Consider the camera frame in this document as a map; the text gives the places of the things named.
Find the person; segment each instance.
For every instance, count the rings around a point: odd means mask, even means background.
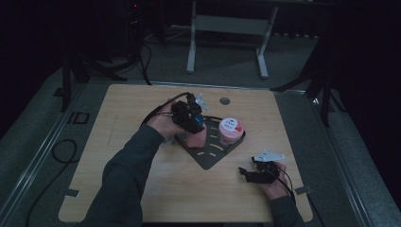
[[[276,163],[280,169],[279,179],[287,184],[285,178],[286,167]],[[271,214],[273,216],[273,225],[275,227],[301,227],[305,226],[304,220],[299,213],[297,206],[289,196],[287,188],[279,181],[271,184],[260,183],[260,187],[270,201]]]
[[[142,226],[141,199],[153,157],[165,139],[184,132],[180,126],[173,123],[171,114],[168,114],[173,103],[166,105],[160,114],[156,114],[142,125],[131,140],[107,163],[103,170],[102,186],[85,219],[77,224],[78,227]],[[280,178],[284,179],[284,173],[281,173]],[[262,185],[262,189],[271,200],[275,224],[301,226],[302,218],[290,200],[287,190],[283,190],[280,183]]]

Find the hand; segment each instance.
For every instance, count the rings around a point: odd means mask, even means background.
[[[176,133],[184,132],[183,128],[176,125],[171,118],[171,105],[174,103],[176,102],[174,101],[166,105],[159,112],[161,114],[156,114],[147,123],[147,125],[151,126],[160,134],[162,134],[165,139],[174,136]]]
[[[276,163],[276,164],[277,164],[278,168],[283,170],[283,171],[280,170],[279,179],[281,181],[283,181],[285,184],[287,184],[287,180],[286,180],[285,174],[284,174],[284,172],[286,171],[286,167],[279,163]],[[268,199],[270,201],[284,197],[284,196],[288,196],[288,190],[279,181],[274,181],[271,184],[262,183],[260,185],[262,187],[262,190],[265,192],[266,196],[268,196]]]

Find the wooden tabletop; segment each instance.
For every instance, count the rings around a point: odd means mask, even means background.
[[[180,93],[203,93],[204,115],[241,121],[246,137],[208,170],[176,142],[160,147],[153,160],[142,199],[144,222],[269,222],[269,201],[238,167],[255,171],[251,157],[268,149],[284,154],[294,188],[303,185],[274,94],[267,90],[115,84],[110,86],[71,182],[79,191],[65,197],[59,218],[82,221],[101,186],[106,163],[123,148],[155,107]],[[222,97],[230,99],[222,105]],[[306,195],[296,196],[304,221],[312,219]]]

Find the white label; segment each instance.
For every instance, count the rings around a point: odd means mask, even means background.
[[[233,118],[225,118],[221,122],[221,126],[226,130],[226,131],[236,131],[236,126],[238,125],[238,121]]]

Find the white stand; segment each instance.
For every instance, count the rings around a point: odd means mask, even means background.
[[[192,1],[192,20],[191,20],[191,45],[189,46],[188,63],[186,72],[193,73],[195,67],[196,43],[195,33],[197,30],[209,30],[217,32],[232,32],[250,35],[263,35],[262,45],[256,49],[257,62],[259,64],[260,77],[268,77],[268,69],[265,63],[266,45],[268,43],[274,19],[277,15],[278,7],[274,7],[269,20],[240,19],[230,17],[217,17],[208,15],[197,15],[197,1]]]

